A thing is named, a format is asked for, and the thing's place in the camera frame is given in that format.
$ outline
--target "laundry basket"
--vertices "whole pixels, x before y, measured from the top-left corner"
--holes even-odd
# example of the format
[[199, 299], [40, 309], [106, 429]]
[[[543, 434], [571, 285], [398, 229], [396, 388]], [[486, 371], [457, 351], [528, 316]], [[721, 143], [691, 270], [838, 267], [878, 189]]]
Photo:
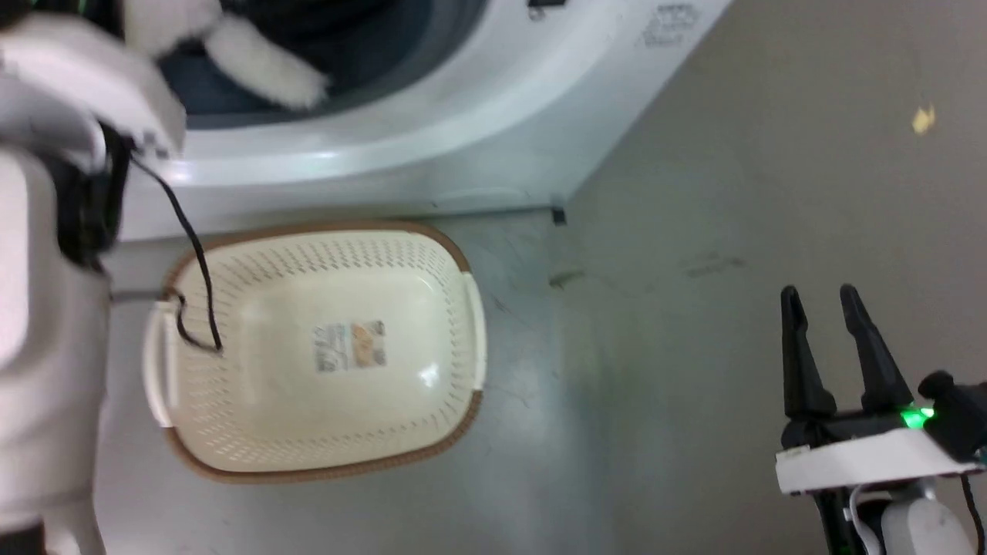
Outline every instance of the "laundry basket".
[[[459, 249], [426, 226], [296, 227], [209, 245], [221, 355], [184, 342], [177, 306], [148, 319], [144, 384], [176, 454], [223, 482], [319, 480], [455, 443], [480, 408], [483, 305]], [[166, 288], [209, 337], [193, 255]]]

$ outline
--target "washing machine drum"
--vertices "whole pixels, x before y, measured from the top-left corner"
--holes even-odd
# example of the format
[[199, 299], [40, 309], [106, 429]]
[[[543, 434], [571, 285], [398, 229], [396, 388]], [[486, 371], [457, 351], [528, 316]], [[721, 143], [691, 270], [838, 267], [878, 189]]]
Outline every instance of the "washing machine drum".
[[414, 83], [451, 55], [484, 0], [225, 0], [270, 40], [331, 76], [330, 101], [292, 114], [233, 83], [198, 43], [160, 61], [191, 128], [224, 128], [323, 116]]

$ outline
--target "gray floor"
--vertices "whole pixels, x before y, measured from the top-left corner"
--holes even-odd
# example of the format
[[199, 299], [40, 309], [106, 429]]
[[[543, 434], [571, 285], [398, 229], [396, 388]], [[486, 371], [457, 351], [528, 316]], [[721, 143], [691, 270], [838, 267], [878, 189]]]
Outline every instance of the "gray floor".
[[[143, 401], [147, 306], [119, 307], [98, 479], [110, 553], [823, 553], [811, 502], [774, 481], [778, 293], [801, 289], [845, 407], [861, 380], [844, 281], [913, 385], [938, 367], [984, 378], [984, 21], [972, 0], [737, 0], [569, 227], [439, 221], [477, 268], [492, 359], [476, 428], [424, 464], [199, 480]], [[124, 248], [118, 286], [153, 286], [184, 247]], [[966, 522], [956, 486], [941, 491]]]

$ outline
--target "white plush item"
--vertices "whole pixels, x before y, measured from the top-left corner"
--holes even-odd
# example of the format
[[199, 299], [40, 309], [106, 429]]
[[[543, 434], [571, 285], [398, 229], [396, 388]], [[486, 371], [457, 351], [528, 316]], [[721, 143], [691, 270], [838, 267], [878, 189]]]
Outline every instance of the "white plush item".
[[268, 40], [248, 20], [223, 14], [219, 0], [123, 0], [128, 46], [161, 57], [199, 38], [216, 66], [244, 89], [290, 110], [328, 98], [329, 78]]
[[223, 73], [273, 103], [309, 110], [328, 96], [328, 77], [265, 38], [246, 19], [224, 16], [203, 44]]
[[156, 58], [202, 36], [222, 16], [219, 0], [125, 0], [123, 35], [127, 46]]

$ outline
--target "green light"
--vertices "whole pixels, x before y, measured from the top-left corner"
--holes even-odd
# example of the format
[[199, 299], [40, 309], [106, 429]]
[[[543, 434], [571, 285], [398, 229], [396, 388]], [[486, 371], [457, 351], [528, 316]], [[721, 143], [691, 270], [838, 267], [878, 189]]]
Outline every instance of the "green light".
[[936, 416], [936, 411], [929, 407], [901, 411], [901, 420], [905, 422], [905, 426], [913, 430], [921, 429], [925, 426], [926, 421], [934, 416]]

